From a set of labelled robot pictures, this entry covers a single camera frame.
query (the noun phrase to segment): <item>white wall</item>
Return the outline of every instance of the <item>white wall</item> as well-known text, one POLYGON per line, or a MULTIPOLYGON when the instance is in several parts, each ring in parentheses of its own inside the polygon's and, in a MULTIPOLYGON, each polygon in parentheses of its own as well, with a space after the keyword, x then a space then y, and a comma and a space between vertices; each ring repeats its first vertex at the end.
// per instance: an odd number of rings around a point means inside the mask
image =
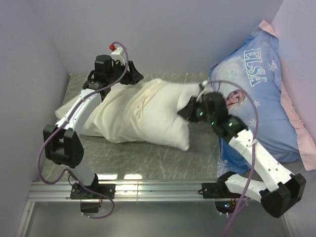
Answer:
POLYGON ((142 72, 208 72, 283 0, 30 0, 69 73, 121 41, 142 72))
MULTIPOLYGON (((279 55, 282 79, 294 107, 316 141, 316 1, 284 0, 272 26, 279 37, 279 55)), ((307 179, 302 201, 291 210, 299 228, 300 237, 316 233, 316 171, 306 172, 302 166, 293 166, 307 179)))
POLYGON ((0 2, 0 235, 16 232, 67 72, 26 0, 0 2))

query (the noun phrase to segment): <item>marble surface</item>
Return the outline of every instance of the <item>marble surface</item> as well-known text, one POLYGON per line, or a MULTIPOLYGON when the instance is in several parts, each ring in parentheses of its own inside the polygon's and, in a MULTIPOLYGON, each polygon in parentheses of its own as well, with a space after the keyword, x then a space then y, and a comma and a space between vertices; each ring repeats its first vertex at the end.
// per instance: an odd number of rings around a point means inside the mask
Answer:
MULTIPOLYGON (((79 94, 87 74, 73 74, 64 103, 79 94)), ((174 82, 201 82, 202 73, 146 74, 144 80, 162 78, 174 82)), ((148 143, 114 144, 99 137, 80 136, 83 160, 100 179, 209 179, 216 178, 219 157, 218 138, 205 123, 190 124, 190 148, 176 148, 148 143)), ((47 160, 43 174, 56 179, 62 168, 47 160)))

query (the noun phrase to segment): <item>elsa pillowcase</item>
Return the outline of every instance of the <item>elsa pillowcase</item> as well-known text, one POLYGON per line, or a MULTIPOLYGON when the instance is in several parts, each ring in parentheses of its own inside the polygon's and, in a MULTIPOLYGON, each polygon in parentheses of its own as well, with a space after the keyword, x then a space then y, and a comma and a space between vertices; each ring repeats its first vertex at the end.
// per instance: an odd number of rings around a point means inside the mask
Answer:
MULTIPOLYGON (((257 139, 280 162, 300 159, 297 135, 281 103, 281 71, 277 54, 278 39, 257 27, 242 46, 223 62, 211 68, 209 80, 228 80, 240 85, 253 99, 259 114, 257 139)), ((238 116, 254 131, 253 107, 235 86, 213 84, 223 94, 229 113, 238 116)), ((220 176, 231 170, 243 174, 250 164, 224 140, 220 140, 220 176)))

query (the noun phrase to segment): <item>white pillowcase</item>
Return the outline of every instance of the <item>white pillowcase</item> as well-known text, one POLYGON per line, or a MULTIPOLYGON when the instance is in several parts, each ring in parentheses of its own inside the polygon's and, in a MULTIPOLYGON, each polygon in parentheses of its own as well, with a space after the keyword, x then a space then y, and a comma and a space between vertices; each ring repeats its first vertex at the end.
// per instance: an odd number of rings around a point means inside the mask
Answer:
MULTIPOLYGON (((81 134, 103 136, 114 143, 149 142, 186 151, 188 122, 177 115, 192 96, 198 96, 198 83, 173 83, 154 79, 137 85, 116 84, 92 112, 81 134)), ((59 108, 62 118, 78 97, 59 108)))

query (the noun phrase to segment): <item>red cap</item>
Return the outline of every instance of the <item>red cap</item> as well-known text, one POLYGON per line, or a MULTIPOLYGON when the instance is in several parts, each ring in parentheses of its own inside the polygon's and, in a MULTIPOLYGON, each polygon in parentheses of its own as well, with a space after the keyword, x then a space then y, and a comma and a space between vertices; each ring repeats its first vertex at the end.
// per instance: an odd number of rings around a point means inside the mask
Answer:
POLYGON ((111 44, 111 45, 110 45, 110 50, 112 50, 112 51, 116 50, 116 48, 115 48, 115 45, 114 45, 114 44, 111 44))

